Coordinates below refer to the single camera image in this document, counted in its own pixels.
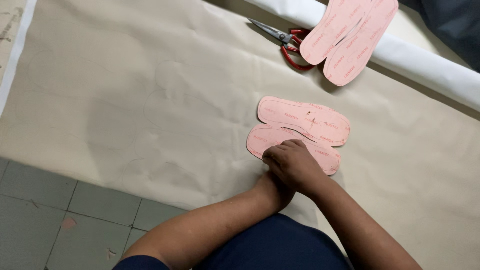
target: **navy blue shirt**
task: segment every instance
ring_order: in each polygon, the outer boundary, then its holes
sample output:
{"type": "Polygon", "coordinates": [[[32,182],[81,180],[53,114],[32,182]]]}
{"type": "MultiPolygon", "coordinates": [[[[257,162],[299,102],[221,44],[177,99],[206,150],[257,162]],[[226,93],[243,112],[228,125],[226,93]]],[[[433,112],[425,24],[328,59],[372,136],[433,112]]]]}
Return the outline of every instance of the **navy blue shirt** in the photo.
{"type": "MultiPolygon", "coordinates": [[[[168,270],[150,256],[132,256],[113,270],[168,270]]],[[[193,270],[323,269],[349,270],[338,246],[323,232],[273,215],[236,235],[193,270]]]]}

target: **scissors blade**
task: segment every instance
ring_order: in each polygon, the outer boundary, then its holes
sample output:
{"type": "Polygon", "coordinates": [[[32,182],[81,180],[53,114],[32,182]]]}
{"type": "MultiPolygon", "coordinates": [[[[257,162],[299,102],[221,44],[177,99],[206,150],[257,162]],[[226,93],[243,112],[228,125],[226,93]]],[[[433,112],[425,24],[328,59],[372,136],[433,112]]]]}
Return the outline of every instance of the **scissors blade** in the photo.
{"type": "Polygon", "coordinates": [[[266,24],[262,24],[261,22],[259,21],[256,21],[254,19],[250,19],[248,18],[249,21],[252,22],[252,24],[258,26],[260,29],[264,30],[265,32],[269,33],[271,36],[273,36],[274,38],[278,39],[279,41],[281,41],[282,43],[284,44],[287,44],[289,41],[290,41],[290,38],[291,36],[287,33],[284,33],[280,30],[277,30],[273,27],[270,27],[266,24]]]}

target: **dark cloth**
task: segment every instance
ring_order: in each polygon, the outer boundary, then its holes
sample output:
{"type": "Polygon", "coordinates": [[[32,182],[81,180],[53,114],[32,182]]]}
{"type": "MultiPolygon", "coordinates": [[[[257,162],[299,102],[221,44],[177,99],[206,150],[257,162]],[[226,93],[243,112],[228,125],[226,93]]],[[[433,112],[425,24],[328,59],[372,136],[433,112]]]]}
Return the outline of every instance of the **dark cloth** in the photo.
{"type": "Polygon", "coordinates": [[[157,258],[147,255],[131,256],[121,260],[113,270],[170,270],[157,258]]]}
{"type": "MultiPolygon", "coordinates": [[[[148,256],[133,256],[118,263],[114,270],[167,269],[155,260],[148,256]]],[[[276,214],[236,235],[193,268],[206,269],[349,270],[350,267],[338,246],[326,234],[276,214]]]]}
{"type": "Polygon", "coordinates": [[[415,9],[427,27],[480,72],[480,0],[398,0],[415,9]]]}

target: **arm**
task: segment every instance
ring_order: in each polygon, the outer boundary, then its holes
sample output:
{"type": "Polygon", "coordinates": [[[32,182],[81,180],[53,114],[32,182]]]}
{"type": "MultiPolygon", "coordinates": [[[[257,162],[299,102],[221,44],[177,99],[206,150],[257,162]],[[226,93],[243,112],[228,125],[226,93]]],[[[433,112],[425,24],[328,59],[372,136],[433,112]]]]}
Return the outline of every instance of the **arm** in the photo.
{"type": "Polygon", "coordinates": [[[190,269],[238,233],[283,209],[293,194],[274,174],[267,172],[247,192],[158,225],[135,242],[122,258],[149,255],[170,269],[190,269]]]}
{"type": "Polygon", "coordinates": [[[284,141],[267,149],[263,160],[285,184],[315,202],[355,269],[421,269],[392,236],[322,171],[301,140],[284,141]]]}

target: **scissors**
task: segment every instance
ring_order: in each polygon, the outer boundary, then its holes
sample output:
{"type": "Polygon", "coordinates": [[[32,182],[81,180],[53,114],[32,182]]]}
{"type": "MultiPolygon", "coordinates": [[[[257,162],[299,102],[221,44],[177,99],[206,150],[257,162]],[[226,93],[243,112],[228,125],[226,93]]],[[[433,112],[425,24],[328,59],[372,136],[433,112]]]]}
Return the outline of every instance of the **scissors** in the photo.
{"type": "Polygon", "coordinates": [[[294,47],[290,47],[288,45],[288,43],[290,42],[291,39],[293,39],[298,45],[301,44],[302,40],[299,39],[298,37],[296,37],[294,34],[308,34],[310,32],[310,30],[307,30],[307,29],[292,29],[290,30],[290,34],[287,34],[287,33],[284,33],[280,30],[277,30],[271,26],[268,26],[268,25],[265,25],[265,24],[262,24],[260,23],[259,21],[256,21],[254,19],[250,19],[249,18],[249,21],[251,21],[254,25],[258,26],[260,29],[264,30],[265,32],[269,33],[270,35],[272,35],[274,38],[280,40],[280,42],[282,42],[282,46],[280,47],[280,51],[282,52],[283,56],[285,57],[285,59],[290,63],[290,65],[292,65],[294,68],[298,69],[298,70],[303,70],[303,71],[306,71],[306,70],[310,70],[314,67],[314,65],[299,65],[299,64],[296,64],[291,58],[290,56],[288,55],[288,52],[287,50],[289,51],[293,51],[293,52],[296,52],[298,53],[300,56],[300,51],[299,49],[297,48],[294,48],[294,47]]]}

